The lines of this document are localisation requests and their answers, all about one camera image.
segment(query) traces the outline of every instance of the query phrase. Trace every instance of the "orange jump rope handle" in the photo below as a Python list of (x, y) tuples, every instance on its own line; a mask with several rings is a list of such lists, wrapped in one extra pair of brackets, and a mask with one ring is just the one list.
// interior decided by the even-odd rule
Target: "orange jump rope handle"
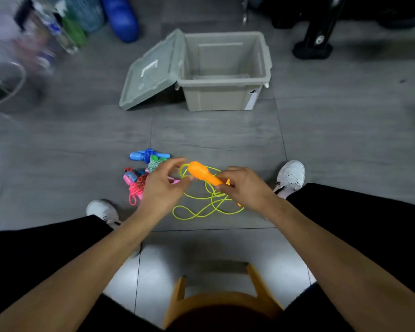
[(208, 168), (197, 161), (189, 163), (188, 171), (195, 178), (198, 178), (201, 181), (206, 181), (214, 186), (224, 184), (220, 179), (210, 173)]

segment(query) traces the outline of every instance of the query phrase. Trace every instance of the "white sticker label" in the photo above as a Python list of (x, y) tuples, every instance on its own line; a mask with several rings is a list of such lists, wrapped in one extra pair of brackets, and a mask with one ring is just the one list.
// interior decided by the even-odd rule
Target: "white sticker label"
[(253, 91), (250, 91), (249, 93), (251, 93), (251, 95), (250, 95), (250, 99), (249, 99), (249, 101), (248, 101), (248, 103), (247, 103), (247, 105), (244, 109), (245, 111), (251, 111), (251, 110), (254, 109), (254, 105), (255, 105), (255, 102), (257, 101), (257, 97), (258, 97), (258, 90), (253, 90)]

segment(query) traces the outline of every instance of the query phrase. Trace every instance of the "forearm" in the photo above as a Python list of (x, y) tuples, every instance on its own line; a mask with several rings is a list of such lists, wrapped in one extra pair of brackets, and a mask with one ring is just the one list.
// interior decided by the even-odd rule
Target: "forearm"
[(355, 330), (415, 330), (415, 294), (387, 271), (281, 198), (274, 198), (262, 213)]
[(159, 220), (134, 213), (2, 312), (0, 331), (77, 330), (116, 271)]

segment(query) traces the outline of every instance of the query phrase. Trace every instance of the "bolt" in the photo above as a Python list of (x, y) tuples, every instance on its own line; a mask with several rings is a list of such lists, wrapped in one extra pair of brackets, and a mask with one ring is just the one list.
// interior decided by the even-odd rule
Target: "bolt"
[(336, 6), (338, 4), (338, 2), (340, 2), (340, 0), (332, 0), (332, 5)]
[(318, 36), (317, 39), (315, 40), (315, 44), (317, 44), (317, 45), (319, 45), (323, 42), (324, 42), (324, 36), (323, 35)]

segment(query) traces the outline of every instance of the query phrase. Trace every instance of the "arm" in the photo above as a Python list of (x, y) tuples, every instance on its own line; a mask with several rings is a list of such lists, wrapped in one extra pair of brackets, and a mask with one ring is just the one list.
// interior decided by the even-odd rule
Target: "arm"
[(112, 276), (187, 189), (190, 178), (169, 184), (169, 171), (186, 160), (160, 164), (147, 178), (143, 200), (111, 232), (0, 314), (0, 331), (75, 331)]
[(415, 294), (391, 274), (275, 195), (252, 170), (231, 167), (217, 177), (233, 185), (220, 191), (277, 226), (356, 331), (415, 331)]

